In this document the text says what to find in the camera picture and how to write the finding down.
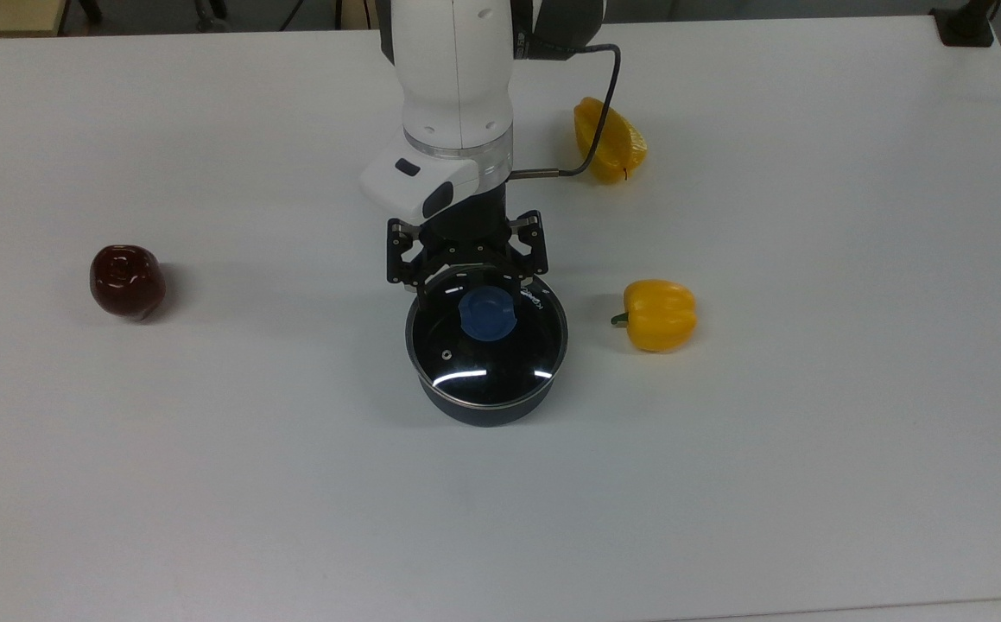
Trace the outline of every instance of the floor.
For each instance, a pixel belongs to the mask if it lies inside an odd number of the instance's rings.
[[[227,0],[216,32],[278,30],[295,0]],[[192,0],[98,0],[104,21],[86,23],[78,0],[66,12],[67,35],[159,35],[196,32]],[[608,0],[608,21],[782,19],[782,17],[927,15],[963,0]],[[994,21],[1001,42],[1001,9]],[[334,28],[333,0],[304,0],[290,30]]]

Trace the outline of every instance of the apple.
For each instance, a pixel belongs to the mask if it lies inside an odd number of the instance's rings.
[[[89,290],[109,314],[140,322],[166,295],[166,281],[147,248],[106,245],[90,264]]]

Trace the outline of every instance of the blue lid knob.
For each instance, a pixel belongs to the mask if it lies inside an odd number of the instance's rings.
[[[481,285],[457,302],[461,331],[476,342],[497,342],[516,328],[516,303],[512,294],[497,286]]]

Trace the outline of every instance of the black cable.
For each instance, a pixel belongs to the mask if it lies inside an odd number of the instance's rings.
[[[612,106],[612,95],[615,94],[615,83],[619,81],[620,78],[620,66],[623,61],[623,52],[620,51],[620,47],[616,46],[614,43],[603,43],[600,46],[588,46],[588,47],[561,47],[555,46],[555,44],[548,41],[541,40],[537,36],[529,35],[531,38],[540,46],[547,47],[549,50],[556,52],[564,52],[567,54],[591,54],[593,52],[612,52],[615,54],[615,64],[612,67],[612,81],[608,83],[608,94],[604,96],[604,110],[600,111],[600,121],[596,124],[596,133],[592,136],[592,145],[589,146],[589,153],[584,157],[584,162],[581,162],[580,166],[572,169],[559,169],[559,168],[527,168],[524,170],[513,170],[512,176],[508,179],[539,179],[543,177],[573,177],[576,174],[586,172],[589,165],[592,164],[592,158],[596,157],[596,147],[600,146],[600,137],[604,133],[604,125],[608,122],[608,111],[611,110]]]
[[[296,11],[299,11],[299,6],[304,3],[304,0],[296,0],[296,5],[293,10],[286,17],[286,23],[281,24],[281,28],[278,28],[278,32],[284,31],[284,28],[289,28],[289,24],[292,23],[292,19],[296,16]]]

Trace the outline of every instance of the black pot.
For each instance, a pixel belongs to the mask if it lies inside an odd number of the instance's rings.
[[[465,298],[475,292],[492,299],[496,290],[507,292],[506,306],[487,308],[494,316],[484,318],[483,329],[479,318],[473,326]],[[433,405],[462,423],[492,428],[544,401],[566,358],[569,330],[566,312],[539,276],[520,286],[494,267],[475,265],[449,268],[427,283],[424,303],[416,299],[408,312],[405,339]]]

